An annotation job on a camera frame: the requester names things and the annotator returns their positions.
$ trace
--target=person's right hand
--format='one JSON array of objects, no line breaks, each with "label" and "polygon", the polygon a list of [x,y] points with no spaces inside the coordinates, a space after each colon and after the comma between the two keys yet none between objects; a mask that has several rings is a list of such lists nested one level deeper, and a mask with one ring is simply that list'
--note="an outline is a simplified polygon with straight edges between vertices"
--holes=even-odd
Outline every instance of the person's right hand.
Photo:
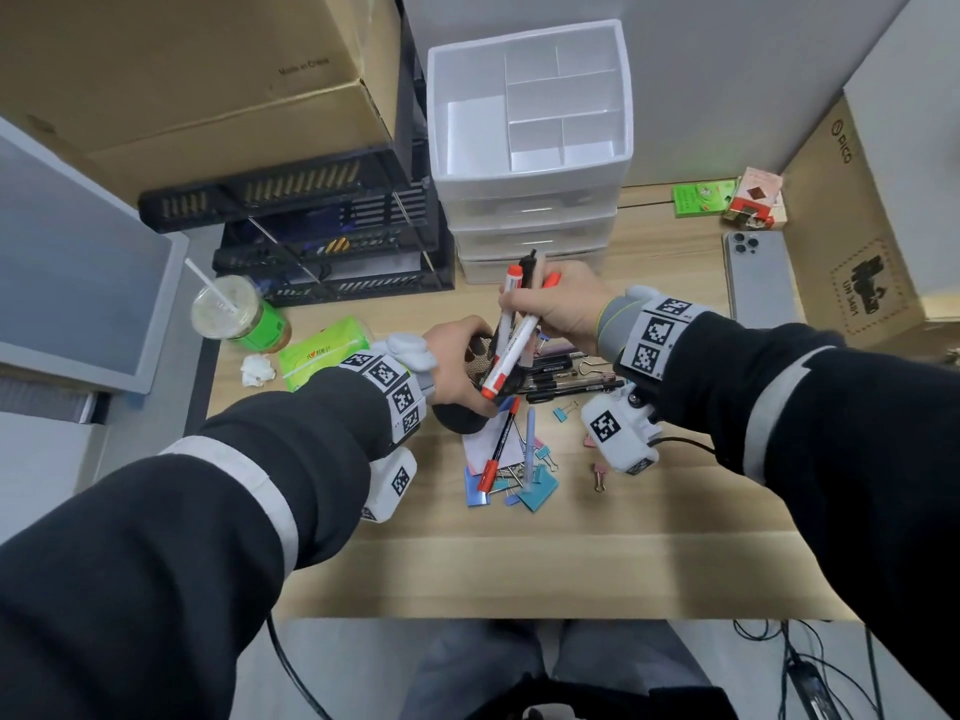
[{"label": "person's right hand", "polygon": [[591,356],[597,354],[597,322],[614,294],[590,266],[577,260],[546,263],[544,277],[559,273],[553,288],[517,288],[500,295],[500,307],[543,319],[543,332],[565,338]]}]

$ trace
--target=person's right arm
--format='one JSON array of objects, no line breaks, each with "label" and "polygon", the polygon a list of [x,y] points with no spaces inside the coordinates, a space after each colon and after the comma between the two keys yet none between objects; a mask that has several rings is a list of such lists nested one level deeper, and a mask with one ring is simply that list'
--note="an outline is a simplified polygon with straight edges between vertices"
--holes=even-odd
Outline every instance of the person's right arm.
[{"label": "person's right arm", "polygon": [[[629,333],[622,321],[630,326],[641,309],[614,299],[586,265],[553,268],[562,271],[556,288],[502,302],[618,360],[627,337],[604,329]],[[721,465],[784,500],[836,593],[960,717],[948,654],[960,634],[950,619],[960,374],[846,348],[798,323],[750,330],[708,312],[682,330],[662,380],[637,382],[663,419],[709,434]],[[928,617],[944,618],[933,634],[944,655],[931,649]]]}]

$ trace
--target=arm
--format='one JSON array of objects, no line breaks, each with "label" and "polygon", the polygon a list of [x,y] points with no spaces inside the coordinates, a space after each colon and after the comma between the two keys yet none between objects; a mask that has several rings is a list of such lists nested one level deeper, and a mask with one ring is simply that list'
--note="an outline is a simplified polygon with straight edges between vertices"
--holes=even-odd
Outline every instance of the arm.
[{"label": "arm", "polygon": [[[426,335],[433,401],[491,409],[463,362],[484,330],[474,316]],[[3,717],[227,718],[237,657],[290,571],[350,538],[394,423],[374,382],[324,369],[237,402],[0,545]]]},{"label": "arm", "polygon": [[[953,663],[930,653],[915,623],[955,603],[960,374],[848,349],[798,323],[749,330],[700,309],[677,321],[654,378],[632,368],[631,334],[659,294],[613,297],[585,265],[559,269],[557,288],[504,298],[615,363],[663,419],[708,433],[721,465],[780,496],[834,590],[960,716]],[[938,628],[956,634],[951,622]]]}]

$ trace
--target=plastic cup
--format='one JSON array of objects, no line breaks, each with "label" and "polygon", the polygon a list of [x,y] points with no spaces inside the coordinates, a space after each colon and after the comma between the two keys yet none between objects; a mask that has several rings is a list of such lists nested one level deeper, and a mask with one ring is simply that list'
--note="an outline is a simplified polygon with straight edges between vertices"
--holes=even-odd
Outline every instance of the plastic cup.
[{"label": "plastic cup", "polygon": [[249,278],[224,275],[214,284],[236,306],[236,313],[210,288],[203,288],[190,309],[190,323],[200,336],[235,341],[258,353],[276,353],[290,343],[290,323],[260,298]]}]

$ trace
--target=person's left hand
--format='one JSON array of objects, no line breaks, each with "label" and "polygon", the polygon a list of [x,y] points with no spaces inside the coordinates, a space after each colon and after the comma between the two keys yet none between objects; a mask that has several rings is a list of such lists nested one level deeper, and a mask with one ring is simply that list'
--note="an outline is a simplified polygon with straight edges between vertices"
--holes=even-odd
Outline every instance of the person's left hand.
[{"label": "person's left hand", "polygon": [[491,327],[479,315],[438,323],[423,334],[426,347],[438,364],[432,372],[435,390],[430,401],[434,404],[461,404],[484,417],[496,417],[497,406],[484,398],[467,375],[467,348],[476,335],[493,335]]}]

